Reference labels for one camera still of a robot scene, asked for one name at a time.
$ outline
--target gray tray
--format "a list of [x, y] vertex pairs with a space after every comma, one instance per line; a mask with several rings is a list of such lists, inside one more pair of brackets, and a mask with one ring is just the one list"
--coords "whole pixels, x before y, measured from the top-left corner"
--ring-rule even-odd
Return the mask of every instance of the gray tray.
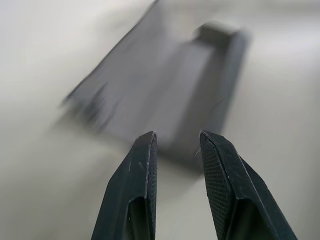
[[247, 38], [217, 23], [197, 32], [170, 36], [155, 1], [66, 100], [97, 131], [129, 143], [156, 131], [161, 154], [201, 168], [199, 132], [221, 132]]

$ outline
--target gray plastic part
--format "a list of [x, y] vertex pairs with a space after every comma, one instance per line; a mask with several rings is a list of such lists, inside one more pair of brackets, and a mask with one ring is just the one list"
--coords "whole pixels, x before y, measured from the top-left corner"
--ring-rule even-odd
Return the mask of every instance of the gray plastic part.
[[199, 131], [220, 133], [246, 35], [205, 24], [191, 41], [170, 36], [160, 2], [67, 96], [88, 125], [128, 142], [156, 131], [159, 153], [202, 168]]

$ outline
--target blurry object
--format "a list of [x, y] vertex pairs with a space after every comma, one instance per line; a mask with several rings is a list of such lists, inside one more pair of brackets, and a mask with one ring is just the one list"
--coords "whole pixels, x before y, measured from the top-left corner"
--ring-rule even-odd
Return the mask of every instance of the blurry object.
[[[224, 137], [202, 131], [207, 196], [218, 240], [296, 240], [262, 178]], [[110, 179], [92, 240], [155, 240], [157, 140], [134, 142]]]
[[181, 42], [157, 0], [67, 100], [89, 126], [127, 142], [156, 130], [161, 154], [201, 169], [196, 139], [221, 132], [246, 42], [217, 23]]

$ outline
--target white surface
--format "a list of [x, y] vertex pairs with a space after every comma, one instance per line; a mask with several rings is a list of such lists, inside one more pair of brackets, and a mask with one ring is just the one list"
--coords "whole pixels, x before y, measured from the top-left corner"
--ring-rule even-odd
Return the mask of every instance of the white surface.
[[[90, 239], [128, 149], [70, 121], [60, 104], [150, 2], [135, 3], [1, 0], [1, 239]], [[224, 135], [264, 178], [298, 239], [319, 239], [319, 12], [170, 13], [182, 34], [217, 13], [252, 33]], [[159, 163], [156, 228], [157, 240], [215, 239], [202, 178]]]

